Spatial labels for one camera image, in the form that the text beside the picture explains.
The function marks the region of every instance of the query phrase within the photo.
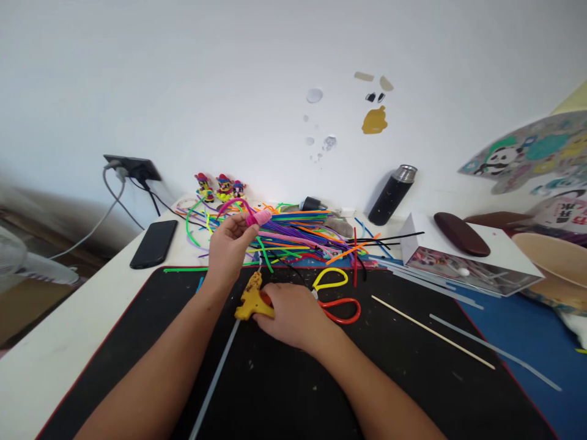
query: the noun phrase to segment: black cutting mat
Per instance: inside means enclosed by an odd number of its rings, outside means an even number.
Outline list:
[[[244,269],[212,335],[192,394],[172,436],[187,439],[234,325],[234,309],[254,272]],[[320,269],[300,269],[311,285]],[[199,272],[154,272],[78,382],[47,423],[40,439],[70,439],[93,409],[194,295]],[[327,274],[323,282],[329,282]],[[301,284],[290,269],[263,269],[264,283]],[[495,365],[489,369],[371,299],[397,307]],[[425,410],[449,439],[556,438],[517,383],[486,347],[436,321],[433,313],[479,335],[458,304],[388,271],[370,271],[367,282],[321,290],[331,301],[354,296],[360,319],[343,326],[349,337]],[[335,314],[351,316],[353,306]],[[241,323],[210,402],[198,439],[357,439],[360,428],[344,394],[313,358]]]

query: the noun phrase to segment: hand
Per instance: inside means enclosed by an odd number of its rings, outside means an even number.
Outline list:
[[[275,319],[260,313],[255,313],[253,319],[269,336],[315,356],[319,341],[325,342],[330,334],[341,331],[306,287],[267,284],[262,291],[271,298]]]
[[[246,248],[259,233],[259,225],[247,227],[248,216],[248,213],[239,213],[227,217],[212,234],[207,280],[229,288],[237,281]]]

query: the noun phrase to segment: white desk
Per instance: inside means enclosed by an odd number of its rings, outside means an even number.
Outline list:
[[[194,199],[194,195],[187,194],[183,199]],[[356,217],[373,234],[381,232],[383,237],[395,235],[403,223],[391,221],[377,227],[364,214],[357,213]],[[167,211],[157,221],[171,219],[180,220]],[[361,227],[352,218],[349,223],[356,225],[360,234]],[[208,231],[191,226],[202,247],[207,247]],[[159,266],[142,270],[129,267],[143,234],[0,360],[0,438],[23,440],[37,436],[137,292],[157,270]],[[398,258],[399,246],[395,248],[391,253]],[[377,246],[370,247],[369,252],[383,255]],[[180,220],[162,265],[207,266],[207,258],[198,258],[201,254],[205,252],[186,240],[185,223]]]

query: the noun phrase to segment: red scissors handle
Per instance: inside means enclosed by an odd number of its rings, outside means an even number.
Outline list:
[[[356,306],[355,314],[348,319],[335,317],[332,313],[330,313],[329,311],[326,310],[331,307],[339,306],[340,304],[346,304],[346,303],[355,303],[355,306]],[[339,324],[344,324],[344,325],[354,324],[359,319],[359,316],[361,316],[361,304],[359,304],[359,302],[355,298],[341,298],[341,299],[337,299],[335,301],[330,301],[330,302],[318,301],[318,304],[320,304],[320,307],[324,309],[324,313],[326,313],[326,316],[328,318],[332,319],[334,322],[339,323]]]

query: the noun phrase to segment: figurine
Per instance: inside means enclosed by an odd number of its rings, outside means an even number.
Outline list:
[[[245,188],[246,185],[243,185],[243,183],[240,180],[235,180],[234,186],[232,187],[232,198],[241,198],[246,200]]]
[[[216,178],[220,184],[220,189],[216,191],[216,195],[221,202],[226,203],[232,198],[232,180],[227,178],[224,174],[221,174]]]
[[[214,192],[210,189],[210,179],[204,173],[198,173],[194,177],[200,184],[200,189],[196,191],[198,195],[203,198],[204,202],[212,203],[214,201]]]

